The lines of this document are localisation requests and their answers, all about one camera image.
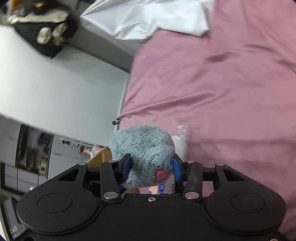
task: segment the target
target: bed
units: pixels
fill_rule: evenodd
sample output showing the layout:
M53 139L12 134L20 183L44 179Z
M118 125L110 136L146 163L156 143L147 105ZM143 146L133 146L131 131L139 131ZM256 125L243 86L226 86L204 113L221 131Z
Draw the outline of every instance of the bed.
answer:
M296 3L216 0L211 37L158 31L137 52L120 128L187 127L188 160L278 192L296 240Z

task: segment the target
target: white sheet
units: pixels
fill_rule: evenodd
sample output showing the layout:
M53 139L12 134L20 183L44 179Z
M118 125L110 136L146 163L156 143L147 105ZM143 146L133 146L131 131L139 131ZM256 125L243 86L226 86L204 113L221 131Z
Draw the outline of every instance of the white sheet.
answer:
M130 55L159 28L203 36L214 0L97 0L81 25Z

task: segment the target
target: blue plush mouse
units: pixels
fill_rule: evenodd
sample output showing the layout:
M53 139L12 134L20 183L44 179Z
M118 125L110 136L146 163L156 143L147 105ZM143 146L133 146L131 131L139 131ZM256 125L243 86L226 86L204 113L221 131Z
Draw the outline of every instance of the blue plush mouse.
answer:
M110 146L113 160L126 153L133 158L127 188L154 186L163 183L172 171L175 145L164 129L146 125L131 126L114 133Z

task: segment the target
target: blue gripper pad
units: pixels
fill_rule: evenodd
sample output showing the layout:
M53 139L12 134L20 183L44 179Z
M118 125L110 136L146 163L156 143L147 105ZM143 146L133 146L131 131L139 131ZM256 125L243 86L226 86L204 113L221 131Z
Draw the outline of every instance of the blue gripper pad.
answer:
M126 191L126 189L122 185L119 185L118 188L121 194Z
M131 171L131 162L132 162L132 157L131 155L129 155L122 167L121 178L123 182L125 182L128 179L128 175Z
M176 153L173 156L173 174L178 183L185 182L187 179L185 162L183 162Z

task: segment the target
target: white cabinet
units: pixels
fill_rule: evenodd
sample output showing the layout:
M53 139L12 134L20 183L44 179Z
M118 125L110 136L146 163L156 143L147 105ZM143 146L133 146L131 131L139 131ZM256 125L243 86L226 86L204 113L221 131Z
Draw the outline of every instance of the white cabinet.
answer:
M129 74L69 46L49 59L11 27L0 26L0 36L0 113L108 146Z
M17 190L19 192L27 193L27 192L31 191L32 189L34 189L35 187L37 187L37 185L35 185L35 184L21 182L21 181L17 182Z
M73 167L80 162L81 161L77 159L57 155L56 153L52 152L49 160L48 179L57 176L58 174L64 172L65 170Z
M80 146L73 147L67 144L63 144L59 135L54 135L54 139L52 141L52 153L58 153L62 156L66 156L69 158L80 160L80 162L85 162L90 159L90 157L86 157L80 154Z
M17 179L5 175L5 186L13 190L17 190Z
M20 126L19 122L0 115L0 161L11 166L15 165Z
M21 181L38 186L38 174L18 169L17 179L18 183Z
M17 168L5 165L5 176L17 178Z
M39 175L38 185L41 185L41 184L45 183L46 181L47 181L47 179L45 178L45 176Z

